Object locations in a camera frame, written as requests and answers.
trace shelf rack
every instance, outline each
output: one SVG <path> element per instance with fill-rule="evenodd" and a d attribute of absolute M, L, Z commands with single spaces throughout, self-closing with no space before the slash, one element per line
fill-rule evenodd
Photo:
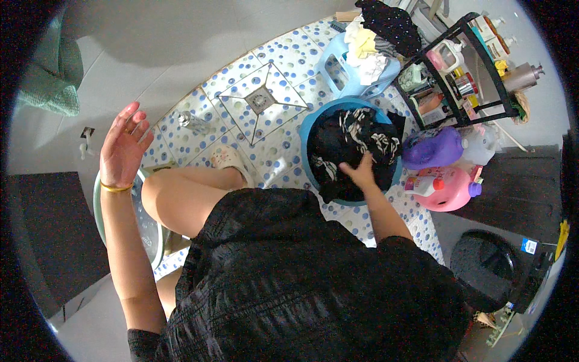
<path fill-rule="evenodd" d="M 490 120 L 513 117 L 518 115 L 518 111 L 511 106 L 509 95 L 503 85 L 503 81 L 501 80 L 499 73 L 497 72 L 494 66 L 493 59 L 487 53 L 485 46 L 481 43 L 479 38 L 474 34 L 470 25 L 468 25 L 470 21 L 473 21 L 477 17 L 479 17 L 479 14 L 474 12 L 471 12 L 463 16 L 459 21 L 457 21 L 447 31 L 445 31 L 441 36 L 439 36 L 434 42 L 430 43 L 427 47 L 425 47 L 420 52 L 412 56 L 412 58 L 403 66 L 402 70 L 400 71 L 400 74 L 402 74 L 402 72 L 404 72 L 411 64 L 424 63 L 426 65 L 428 71 L 436 80 L 437 85 L 440 87 L 442 94 L 448 101 L 450 113 L 446 118 L 431 123 L 429 125 L 425 125 L 414 103 L 410 100 L 408 94 L 400 86 L 398 78 L 396 78 L 393 82 L 394 86 L 402 96 L 402 99 L 404 99 L 408 108 L 412 112 L 412 115 L 416 119 L 416 122 L 418 123 L 421 130 L 436 128 L 441 124 L 445 123 L 446 121 L 448 121 L 449 119 L 453 118 L 456 119 L 456 124 L 453 125 L 454 127 L 465 127 L 477 123 L 488 122 Z M 457 101 L 460 100 L 457 100 L 456 97 L 453 95 L 453 92 L 449 89 L 448 84 L 444 80 L 443 73 L 437 71 L 436 68 L 434 68 L 434 65 L 430 62 L 430 60 L 426 56 L 426 53 L 432 48 L 434 48 L 437 44 L 439 44 L 443 39 L 454 39 L 461 34 L 464 34 L 464 36 L 470 42 L 470 45 L 476 51 L 477 55 L 481 58 L 482 64 L 486 68 L 491 80 L 493 81 L 494 87 L 496 88 L 496 91 L 499 94 L 500 98 L 497 101 L 492 101 L 486 104 L 478 105 L 474 108 L 474 111 L 478 113 L 482 109 L 502 105 L 504 108 L 504 112 L 471 120 L 468 117 L 464 108 L 462 108 L 457 104 Z"/>

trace slipper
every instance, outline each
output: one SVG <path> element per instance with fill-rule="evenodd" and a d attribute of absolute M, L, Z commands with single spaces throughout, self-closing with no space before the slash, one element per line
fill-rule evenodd
<path fill-rule="evenodd" d="M 255 181 L 251 178 L 249 169 L 241 160 L 239 152 L 229 145 L 219 145 L 211 154 L 211 163 L 216 169 L 235 167 L 244 178 L 244 188 L 255 188 Z"/>

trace pile of clothes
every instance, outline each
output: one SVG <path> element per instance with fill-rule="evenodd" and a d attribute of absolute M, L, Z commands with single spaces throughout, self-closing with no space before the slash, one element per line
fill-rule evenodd
<path fill-rule="evenodd" d="M 392 124 L 378 123 L 376 110 L 368 107 L 340 109 L 322 114 L 314 122 L 307 140 L 307 158 L 320 196 L 325 203 L 334 199 L 362 201 L 364 195 L 338 165 L 356 168 L 366 151 L 372 154 L 374 179 L 388 190 L 402 152 L 401 140 L 406 117 L 388 112 Z"/>
<path fill-rule="evenodd" d="M 356 6 L 362 13 L 346 27 L 346 62 L 360 69 L 360 84 L 369 86 L 380 77 L 387 58 L 398 54 L 411 57 L 422 43 L 418 27 L 406 11 L 378 0 L 358 0 Z"/>

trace blue plastic stool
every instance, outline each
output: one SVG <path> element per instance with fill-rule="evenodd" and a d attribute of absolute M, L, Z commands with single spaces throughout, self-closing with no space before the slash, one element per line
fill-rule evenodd
<path fill-rule="evenodd" d="M 301 144 L 301 146 L 302 146 L 302 167 L 306 173 L 306 176 L 308 177 L 308 179 L 310 180 L 310 182 L 312 183 L 312 185 L 315 187 L 316 190 L 318 190 L 318 191 L 320 190 L 320 184 L 314 178 L 314 175 L 312 174 L 312 169 L 310 168 L 310 162 L 307 158 L 307 139 L 310 136 L 310 131 L 312 130 L 312 126 L 316 122 L 316 119 L 318 119 L 320 116 L 332 115 L 335 111 L 337 111 L 339 109 L 352 109 L 352 108 L 362 108 L 362 107 L 369 107 L 369 108 L 375 109 L 376 110 L 376 121 L 378 123 L 392 124 L 392 121 L 390 120 L 390 118 L 388 118 L 388 116 L 386 116 L 386 114 L 384 114 L 384 111 L 382 111 L 380 108 L 376 108 L 374 105 L 370 104 L 369 102 L 366 102 L 366 101 L 361 100 L 359 98 L 346 97 L 346 98 L 336 99 L 336 100 L 333 100 L 331 102 L 324 104 L 316 112 L 314 112 L 312 114 L 308 114 L 304 118 L 302 124 L 299 126 L 298 134 L 299 134 L 299 138 L 302 141 L 302 144 Z M 398 182 L 400 181 L 400 176 L 402 176 L 402 158 L 397 157 L 396 158 L 396 171 L 394 171 L 394 175 L 392 176 L 392 182 L 390 184 L 390 187 L 398 184 Z M 363 205 L 366 205 L 366 201 L 345 201 L 345 200 L 340 200 L 340 199 L 334 199 L 333 201 L 337 204 L 344 205 L 344 206 L 363 206 Z"/>
<path fill-rule="evenodd" d="M 360 85 L 359 69 L 346 63 L 348 44 L 344 43 L 345 36 L 346 33 L 340 33 L 330 41 L 318 64 L 314 67 L 314 71 L 319 72 L 322 77 L 324 77 L 324 80 L 336 98 L 352 96 L 367 100 L 381 94 L 388 88 L 394 78 L 398 76 L 398 73 L 400 73 L 400 62 L 396 58 L 389 58 L 388 64 L 386 64 L 386 67 L 376 82 L 369 86 Z M 334 61 L 334 58 L 331 58 L 332 56 L 338 60 L 338 63 Z M 340 72 L 346 73 L 348 81 L 345 84 L 338 80 L 338 83 L 343 86 L 341 89 L 338 89 L 338 86 L 334 82 L 334 77 L 328 73 L 326 64 L 333 68 L 332 72 L 334 72 L 335 75 L 338 75 Z"/>

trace floor drain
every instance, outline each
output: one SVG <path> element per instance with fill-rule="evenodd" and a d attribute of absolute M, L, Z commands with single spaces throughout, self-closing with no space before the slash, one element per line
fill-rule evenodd
<path fill-rule="evenodd" d="M 251 109 L 253 109 L 256 114 L 260 114 L 267 107 L 276 102 L 265 85 L 257 88 L 249 96 L 245 97 L 245 101 L 250 105 Z"/>

